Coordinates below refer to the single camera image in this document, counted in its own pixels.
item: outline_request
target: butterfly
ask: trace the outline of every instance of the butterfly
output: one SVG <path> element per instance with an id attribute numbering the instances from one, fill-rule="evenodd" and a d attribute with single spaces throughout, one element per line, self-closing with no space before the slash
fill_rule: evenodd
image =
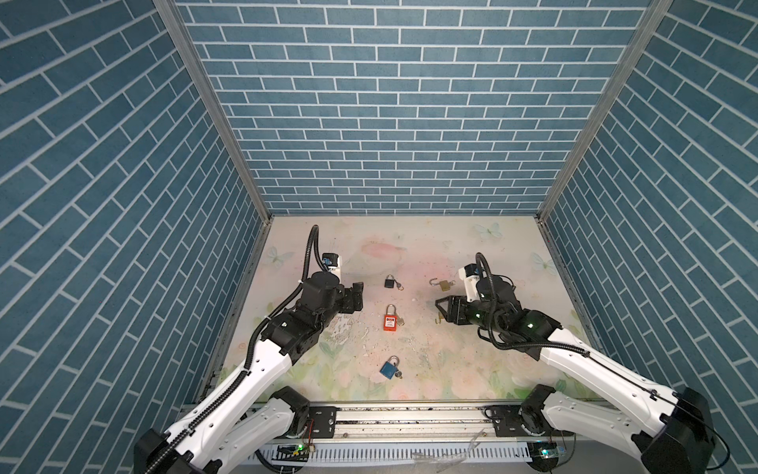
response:
<path id="1" fill-rule="evenodd" d="M 531 262 L 532 262 L 532 267 L 535 270 L 547 270 L 551 275 L 555 275 L 555 276 L 558 275 L 558 269 L 556 268 L 556 264 L 555 262 L 553 262 L 553 259 L 550 259 L 547 262 L 545 262 L 544 260 L 542 260 L 542 257 L 532 252 Z"/>
<path id="2" fill-rule="evenodd" d="M 282 265 L 284 265 L 284 263 L 287 260 L 291 259 L 293 255 L 295 255 L 294 252 L 287 252 L 287 253 L 283 253 L 282 255 L 279 255 L 277 252 L 277 248 L 274 246 L 270 248 L 268 250 L 268 253 L 266 254 L 266 256 L 268 257 L 269 263 L 271 263 L 276 269 L 281 268 Z"/>
<path id="3" fill-rule="evenodd" d="M 500 232 L 500 225 L 495 222 L 490 226 L 490 228 L 486 228 L 483 225 L 475 224 L 474 229 L 479 233 L 482 239 L 500 239 L 503 237 L 503 234 Z"/>

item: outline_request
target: scratched surface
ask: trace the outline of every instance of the scratched surface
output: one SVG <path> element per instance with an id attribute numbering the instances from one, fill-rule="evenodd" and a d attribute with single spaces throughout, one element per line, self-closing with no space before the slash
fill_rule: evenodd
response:
<path id="1" fill-rule="evenodd" d="M 337 315 L 318 344 L 263 399 L 291 385 L 314 401 L 491 400 L 523 398 L 538 383 L 572 397 L 594 396 L 562 372 L 477 338 L 474 326 L 436 324 L 434 300 L 465 294 L 457 269 L 482 252 L 493 273 L 508 275 L 523 307 L 539 309 L 587 340 L 537 225 L 529 217 L 277 217 L 236 327 L 222 376 L 240 364 L 250 334 L 297 285 L 310 227 L 322 252 L 342 256 L 342 283 L 364 281 L 364 309 Z M 316 268 L 312 260 L 311 271 Z M 384 288 L 392 274 L 403 291 Z M 450 291 L 430 278 L 456 280 Z M 382 329 L 388 304 L 405 321 Z M 379 368 L 400 358 L 402 379 Z"/>

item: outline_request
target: robotic arm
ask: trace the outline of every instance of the robotic arm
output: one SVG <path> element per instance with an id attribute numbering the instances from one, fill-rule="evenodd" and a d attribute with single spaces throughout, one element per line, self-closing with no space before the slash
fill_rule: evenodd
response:
<path id="1" fill-rule="evenodd" d="M 621 410 L 574 400 L 538 385 L 521 408 L 527 431 L 541 435 L 556 429 L 587 436 L 641 460 L 652 474 L 706 471 L 716 446 L 713 435 L 718 435 L 711 428 L 705 397 L 690 388 L 677 393 L 647 380 L 589 347 L 555 319 L 522 308 L 512 282 L 493 275 L 480 253 L 477 263 L 459 270 L 459 277 L 466 296 L 436 302 L 448 322 L 477 325 L 479 337 L 496 348 L 519 350 L 544 361 Z M 548 464 L 544 470 L 553 467 Z"/>
<path id="2" fill-rule="evenodd" d="M 312 249 L 320 271 L 309 277 Z M 239 421 L 268 386 L 316 345 L 338 312 L 352 314 L 363 309 L 363 283 L 345 288 L 339 275 L 340 257 L 334 253 L 321 256 L 318 226 L 313 226 L 302 280 L 253 332 L 244 364 L 163 434 L 147 431 L 134 448 L 135 472 L 226 473 L 271 439 L 301 434 L 310 402 L 290 387 L 274 393 L 254 416 Z M 295 306 L 284 309 L 301 291 Z"/>

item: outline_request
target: brick pattern wallpaper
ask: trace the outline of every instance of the brick pattern wallpaper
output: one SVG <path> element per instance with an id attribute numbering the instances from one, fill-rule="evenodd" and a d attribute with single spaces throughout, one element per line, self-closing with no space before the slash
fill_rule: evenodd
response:
<path id="1" fill-rule="evenodd" d="M 151 0 L 0 2 L 0 472 L 130 472 L 259 225 Z"/>
<path id="2" fill-rule="evenodd" d="M 534 214 L 648 0 L 180 0 L 269 207 Z"/>
<path id="3" fill-rule="evenodd" d="M 756 23 L 675 0 L 548 220 L 606 351 L 709 398 L 724 472 L 758 470 Z"/>

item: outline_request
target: blue padlock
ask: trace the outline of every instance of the blue padlock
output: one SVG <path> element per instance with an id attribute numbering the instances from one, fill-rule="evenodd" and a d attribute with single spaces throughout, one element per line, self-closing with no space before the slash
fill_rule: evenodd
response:
<path id="1" fill-rule="evenodd" d="M 384 363 L 383 366 L 381 366 L 381 369 L 379 369 L 379 373 L 381 373 L 387 378 L 392 378 L 392 377 L 402 378 L 402 372 L 397 369 L 397 365 L 399 363 L 400 363 L 400 358 L 398 356 L 392 356 Z"/>

